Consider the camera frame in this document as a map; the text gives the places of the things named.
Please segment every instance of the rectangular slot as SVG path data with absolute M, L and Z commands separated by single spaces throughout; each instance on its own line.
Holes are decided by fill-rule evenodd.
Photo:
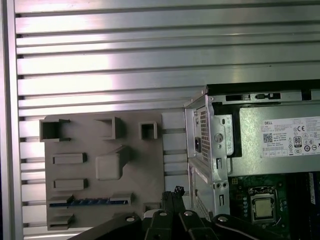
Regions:
M 216 169 L 222 169 L 222 161 L 221 161 L 221 158 L 217 158 L 215 160 L 215 163 L 216 163 Z
M 53 189 L 56 191 L 77 191 L 83 190 L 87 186 L 87 179 L 55 180 L 53 182 Z
M 40 142 L 70 141 L 64 136 L 62 125 L 70 123 L 69 120 L 58 119 L 57 121 L 40 120 Z
M 312 100 L 312 93 L 310 89 L 304 89 L 301 91 L 302 101 L 310 101 Z
M 196 152 L 201 153 L 201 138 L 200 137 L 196 137 L 194 139 L 194 147 L 195 147 Z
M 158 138 L 156 122 L 140 122 L 139 137 L 141 140 L 152 140 Z
M 85 153 L 65 153 L 52 156 L 53 164 L 82 164 L 86 160 Z
M 219 195 L 219 205 L 224 206 L 225 205 L 225 195 Z
M 264 94 L 260 93 L 255 96 L 256 99 L 269 99 L 269 100 L 277 100 L 281 99 L 281 94 L 278 92 L 275 93 L 269 93 L 269 94 Z
M 225 100 L 227 102 L 232 102 L 232 101 L 248 101 L 250 100 L 250 95 L 245 94 L 239 94 L 239 95 L 226 95 Z

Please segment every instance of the power supply label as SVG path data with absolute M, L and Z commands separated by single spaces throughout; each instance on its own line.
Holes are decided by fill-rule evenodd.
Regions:
M 263 158 L 320 154 L 320 117 L 264 120 L 261 146 Z

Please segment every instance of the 80 plus logo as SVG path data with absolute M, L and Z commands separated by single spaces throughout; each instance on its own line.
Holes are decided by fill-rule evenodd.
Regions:
M 295 136 L 293 138 L 293 144 L 295 148 L 301 148 L 302 147 L 302 138 L 300 136 Z

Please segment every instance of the screw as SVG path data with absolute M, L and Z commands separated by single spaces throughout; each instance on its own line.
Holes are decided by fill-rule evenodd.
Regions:
M 218 220 L 219 220 L 220 222 L 225 223 L 225 222 L 228 221 L 228 218 L 226 218 L 225 216 L 220 216 L 220 217 L 218 217 Z
M 192 211 L 185 211 L 184 212 L 184 215 L 186 215 L 186 216 L 192 216 L 192 214 L 193 214 Z
M 214 135 L 214 140 L 219 144 L 224 140 L 224 136 L 221 133 Z
M 128 217 L 128 218 L 126 219 L 127 222 L 133 222 L 134 220 L 135 220 L 134 217 Z

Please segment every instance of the metal frame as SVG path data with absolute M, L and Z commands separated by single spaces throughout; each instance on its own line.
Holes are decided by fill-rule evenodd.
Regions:
M 301 2 L 66 0 L 60 4 L 56 0 L 15 0 L 19 134 L 25 138 L 20 157 L 26 159 L 21 164 L 26 238 L 47 235 L 57 239 L 71 234 L 57 236 L 56 232 L 47 232 L 46 208 L 38 205 L 46 200 L 44 147 L 37 142 L 40 119 L 88 111 L 180 111 L 183 103 L 206 84 L 319 79 L 320 24 L 314 24 L 319 20 L 319 0 Z M 115 17 L 117 21 L 106 21 Z M 58 25 L 52 25 L 52 19 Z M 66 19 L 86 23 L 75 21 L 66 26 Z M 81 57 L 85 66 L 77 67 L 83 52 L 90 54 Z M 112 65 L 101 61 L 106 56 Z M 67 59 L 72 60 L 69 67 L 61 67 L 60 60 Z M 36 74 L 44 61 L 52 67 L 46 65 L 44 74 Z M 34 62 L 41 64 L 28 69 Z M 128 69 L 129 66 L 142 68 Z M 171 127 L 164 127 L 170 133 L 163 138 L 165 153 L 178 154 L 165 155 L 171 161 L 166 162 L 169 189 L 187 181 L 187 176 L 181 175 L 187 169 L 186 136 L 178 133 L 185 128 L 184 121 L 176 120 L 183 126 L 177 126 L 174 119 L 170 122 Z M 242 169 L 241 162 L 232 165 Z
M 295 172 L 309 172 L 309 171 L 317 171 L 319 167 L 315 167 L 314 164 L 309 163 L 307 166 L 302 167 L 302 163 L 305 162 L 305 158 L 301 157 L 299 161 L 296 161 L 296 166 L 293 167 L 292 159 L 290 161 L 284 161 L 285 159 L 274 160 L 273 159 L 262 159 L 259 160 L 260 164 L 264 166 L 263 169 L 257 168 L 257 163 L 248 161 L 240 161 L 238 159 L 246 158 L 247 155 L 238 157 L 235 156 L 233 158 L 228 158 L 234 153 L 234 148 L 230 148 L 233 146 L 233 137 L 234 131 L 232 128 L 232 116 L 231 115 L 215 115 L 213 103 L 222 103 L 222 105 L 241 105 L 241 104 L 256 104 L 255 106 L 261 106 L 259 104 L 265 103 L 265 107 L 272 107 L 272 109 L 276 109 L 276 107 L 280 105 L 274 105 L 272 103 L 278 102 L 281 103 L 282 107 L 286 108 L 298 108 L 296 104 L 301 105 L 305 108 L 309 104 L 319 104 L 319 90 L 313 89 L 310 91 L 312 95 L 312 101 L 302 101 L 303 96 L 301 90 L 279 90 L 276 92 L 281 93 L 280 99 L 259 99 L 256 96 L 258 94 L 269 94 L 270 92 L 252 92 L 250 93 L 249 99 L 243 100 L 233 100 L 227 101 L 227 95 L 233 95 L 231 93 L 226 93 L 219 95 L 218 93 L 215 95 L 211 95 L 209 92 L 210 87 L 213 89 L 213 86 L 208 86 L 201 91 L 200 95 L 192 98 L 188 101 L 185 106 L 185 122 L 186 122 L 186 137 L 187 137 L 187 154 L 188 154 L 188 174 L 189 174 L 189 191 L 190 191 L 190 202 L 191 207 L 197 209 L 198 214 L 203 212 L 204 216 L 207 218 L 207 211 L 213 213 L 213 215 L 217 214 L 229 214 L 229 182 L 228 177 L 234 176 L 246 176 L 246 175 L 259 175 L 259 174 L 281 174 L 281 173 L 295 173 Z M 203 115 L 203 111 L 206 111 L 207 117 L 207 129 L 209 131 L 209 141 L 210 141 L 210 149 L 209 154 L 207 156 L 203 156 L 202 153 L 196 151 L 195 139 L 199 136 L 199 130 L 197 130 L 198 126 L 194 123 L 197 116 Z M 301 117 L 309 117 L 309 112 L 305 109 L 306 114 L 300 114 Z M 296 116 L 295 113 L 290 114 L 286 112 L 288 118 L 299 117 Z M 260 120 L 260 116 L 252 116 L 252 118 L 257 118 Z M 252 131 L 255 131 L 256 126 L 252 125 Z M 206 133 L 201 133 L 201 137 L 206 137 Z M 244 144 L 247 143 L 245 136 L 241 133 L 242 139 L 242 148 Z M 201 199 L 201 204 L 197 204 L 199 198 Z
M 23 239 L 14 0 L 1 5 L 0 153 L 3 239 Z

